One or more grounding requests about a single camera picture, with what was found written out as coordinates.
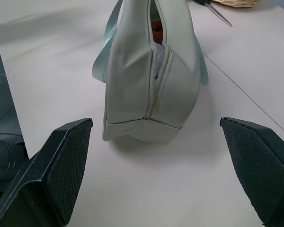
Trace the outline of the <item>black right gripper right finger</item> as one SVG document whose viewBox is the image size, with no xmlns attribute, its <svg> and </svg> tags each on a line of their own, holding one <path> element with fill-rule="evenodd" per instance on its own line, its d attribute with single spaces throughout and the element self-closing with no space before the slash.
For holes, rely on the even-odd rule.
<svg viewBox="0 0 284 227">
<path fill-rule="evenodd" d="M 284 141 L 270 128 L 220 120 L 240 184 L 266 227 L 284 227 Z"/>
</svg>

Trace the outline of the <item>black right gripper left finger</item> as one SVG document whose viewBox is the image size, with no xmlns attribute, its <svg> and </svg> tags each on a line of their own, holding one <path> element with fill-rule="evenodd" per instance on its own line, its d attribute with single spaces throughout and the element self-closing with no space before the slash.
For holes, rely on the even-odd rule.
<svg viewBox="0 0 284 227">
<path fill-rule="evenodd" d="M 64 227 L 79 194 L 91 118 L 54 130 L 28 157 L 24 143 L 0 138 L 0 227 Z"/>
</svg>

